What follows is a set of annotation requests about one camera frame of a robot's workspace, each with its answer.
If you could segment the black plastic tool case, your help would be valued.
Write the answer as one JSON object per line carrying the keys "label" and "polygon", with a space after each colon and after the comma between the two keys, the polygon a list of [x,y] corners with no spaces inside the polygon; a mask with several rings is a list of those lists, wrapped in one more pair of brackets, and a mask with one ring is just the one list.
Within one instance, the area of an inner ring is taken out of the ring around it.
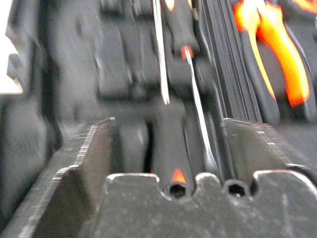
{"label": "black plastic tool case", "polygon": [[[193,65],[219,175],[206,170],[188,63],[174,51],[160,0],[170,104],[160,91],[152,0],[12,0],[6,36],[16,47],[0,87],[0,233],[51,157],[77,127],[113,117],[110,173],[93,217],[78,238],[317,238],[317,188],[302,176],[262,172],[258,190],[237,179],[223,129],[226,118],[267,123],[306,155],[317,151],[317,120],[294,114],[277,57],[258,40],[280,122],[261,116],[247,74],[233,6],[192,0],[199,44]],[[317,14],[292,0],[282,7],[317,103]],[[163,189],[153,172],[156,112],[183,107],[195,188]]]}

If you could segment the orange handled tool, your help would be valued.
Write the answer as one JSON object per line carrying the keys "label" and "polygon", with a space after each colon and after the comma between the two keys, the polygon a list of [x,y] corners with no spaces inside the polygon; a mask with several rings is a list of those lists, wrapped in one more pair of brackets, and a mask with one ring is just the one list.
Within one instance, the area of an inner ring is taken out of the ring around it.
{"label": "orange handled tool", "polygon": [[300,9],[317,14],[317,0],[292,0]]}

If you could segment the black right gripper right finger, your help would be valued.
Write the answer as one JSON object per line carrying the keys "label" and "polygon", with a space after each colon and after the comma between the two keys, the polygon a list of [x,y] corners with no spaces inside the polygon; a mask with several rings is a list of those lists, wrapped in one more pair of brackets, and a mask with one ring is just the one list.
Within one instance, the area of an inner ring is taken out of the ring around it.
{"label": "black right gripper right finger", "polygon": [[226,118],[223,129],[236,177],[251,191],[258,190],[262,172],[295,173],[317,188],[317,151],[314,158],[306,155],[267,123]]}

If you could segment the orange black handled pliers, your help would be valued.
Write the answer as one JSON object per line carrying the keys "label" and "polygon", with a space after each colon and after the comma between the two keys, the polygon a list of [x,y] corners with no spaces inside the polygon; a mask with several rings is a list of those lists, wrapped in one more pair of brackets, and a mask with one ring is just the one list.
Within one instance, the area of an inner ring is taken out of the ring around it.
{"label": "orange black handled pliers", "polygon": [[299,47],[286,30],[281,5],[268,0],[240,0],[233,6],[233,13],[247,74],[264,121],[279,123],[280,111],[258,49],[258,40],[270,47],[281,65],[286,95],[294,114],[307,121],[317,120],[313,89]]}

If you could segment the black orange screwdriver with shaft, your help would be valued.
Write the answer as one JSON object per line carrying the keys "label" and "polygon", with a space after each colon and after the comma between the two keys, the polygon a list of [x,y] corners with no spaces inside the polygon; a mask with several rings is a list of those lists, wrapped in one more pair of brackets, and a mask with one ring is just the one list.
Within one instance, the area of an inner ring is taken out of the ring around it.
{"label": "black orange screwdriver with shaft", "polygon": [[188,63],[191,73],[191,87],[198,115],[199,127],[204,144],[204,164],[208,172],[219,175],[219,168],[213,156],[201,97],[195,78],[193,58],[199,51],[199,44],[194,34],[194,17],[192,0],[163,0],[166,22],[173,36],[174,51],[181,54]]}

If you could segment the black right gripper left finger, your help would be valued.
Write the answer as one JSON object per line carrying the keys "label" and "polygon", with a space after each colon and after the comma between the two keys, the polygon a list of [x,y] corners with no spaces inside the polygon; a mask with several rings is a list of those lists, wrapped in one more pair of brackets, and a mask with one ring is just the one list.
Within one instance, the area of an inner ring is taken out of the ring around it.
{"label": "black right gripper left finger", "polygon": [[78,238],[99,207],[115,131],[113,117],[79,125],[51,157],[0,238]]}

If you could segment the bare steel screwdriver shaft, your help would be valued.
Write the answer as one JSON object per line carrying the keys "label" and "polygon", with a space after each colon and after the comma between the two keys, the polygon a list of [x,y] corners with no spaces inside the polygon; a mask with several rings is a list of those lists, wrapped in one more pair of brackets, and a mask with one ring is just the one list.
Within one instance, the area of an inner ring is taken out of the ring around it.
{"label": "bare steel screwdriver shaft", "polygon": [[169,89],[168,89],[168,79],[167,79],[167,73],[166,73],[160,0],[152,0],[152,2],[153,2],[153,13],[154,13],[154,22],[155,22],[155,30],[156,30],[157,47],[158,47],[158,61],[159,61],[159,70],[160,70],[160,91],[161,91],[161,96],[162,96],[164,104],[169,105],[170,98],[169,98]]}

